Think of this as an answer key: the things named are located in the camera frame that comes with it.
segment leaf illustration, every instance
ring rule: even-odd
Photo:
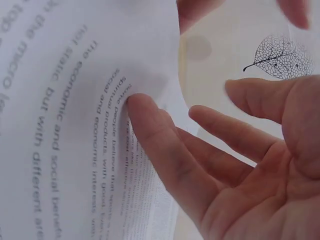
[[[312,56],[305,46],[285,35],[266,37],[255,52],[253,64],[243,71],[252,66],[283,80],[311,75],[315,68]]]

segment hand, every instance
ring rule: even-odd
[[[256,167],[176,128],[150,97],[128,99],[166,189],[206,240],[319,240],[320,76],[228,81],[226,92],[247,114],[282,124],[285,140],[204,106],[189,115]]]
[[[225,0],[177,0],[180,32],[184,33],[194,23],[212,10],[218,8]],[[307,29],[309,0],[277,0],[284,14],[298,28]]]

